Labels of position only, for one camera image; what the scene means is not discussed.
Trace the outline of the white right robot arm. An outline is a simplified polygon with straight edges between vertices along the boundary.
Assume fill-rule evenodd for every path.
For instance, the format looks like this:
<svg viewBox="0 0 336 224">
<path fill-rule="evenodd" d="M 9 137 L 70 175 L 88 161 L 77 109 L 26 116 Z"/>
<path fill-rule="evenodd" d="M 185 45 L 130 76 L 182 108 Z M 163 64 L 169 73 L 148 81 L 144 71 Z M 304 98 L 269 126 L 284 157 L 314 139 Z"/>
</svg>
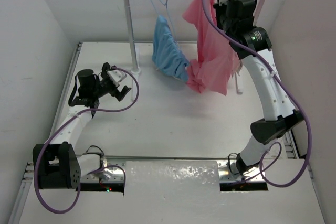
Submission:
<svg viewBox="0 0 336 224">
<path fill-rule="evenodd" d="M 272 44 L 265 29 L 254 25 L 257 0 L 227 0 L 214 5 L 217 27 L 248 70 L 263 109 L 263 118 L 250 125 L 252 136 L 237 155 L 236 170 L 243 174 L 256 167 L 263 153 L 278 138 L 303 121 L 277 82 Z"/>
</svg>

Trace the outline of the pink t shirt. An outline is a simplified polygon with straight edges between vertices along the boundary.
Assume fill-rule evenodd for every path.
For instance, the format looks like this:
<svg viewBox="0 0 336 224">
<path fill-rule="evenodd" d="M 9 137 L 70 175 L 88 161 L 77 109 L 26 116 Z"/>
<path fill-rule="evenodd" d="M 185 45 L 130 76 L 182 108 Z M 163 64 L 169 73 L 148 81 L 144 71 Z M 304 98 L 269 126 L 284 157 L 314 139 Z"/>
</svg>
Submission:
<svg viewBox="0 0 336 224">
<path fill-rule="evenodd" d="M 197 59 L 187 67 L 186 84 L 198 93 L 213 91 L 226 95 L 230 77 L 240 67 L 238 56 L 229 41 L 208 22 L 202 0 L 193 0 L 182 17 L 197 30 Z"/>
</svg>

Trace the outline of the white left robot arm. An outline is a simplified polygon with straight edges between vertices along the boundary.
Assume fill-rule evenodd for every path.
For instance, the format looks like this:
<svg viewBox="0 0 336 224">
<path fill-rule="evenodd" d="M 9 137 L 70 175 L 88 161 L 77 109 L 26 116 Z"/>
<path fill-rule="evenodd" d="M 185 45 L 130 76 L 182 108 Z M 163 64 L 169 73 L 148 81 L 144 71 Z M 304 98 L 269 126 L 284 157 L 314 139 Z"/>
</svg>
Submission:
<svg viewBox="0 0 336 224">
<path fill-rule="evenodd" d="M 34 182 L 38 189 L 76 189 L 81 177 L 100 168 L 101 154 L 77 156 L 75 146 L 96 112 L 102 111 L 99 107 L 101 97 L 110 95 L 120 102 L 131 91 L 128 86 L 119 89 L 129 75 L 107 62 L 100 74 L 83 69 L 75 75 L 66 118 L 45 144 L 37 144 L 33 149 Z"/>
</svg>

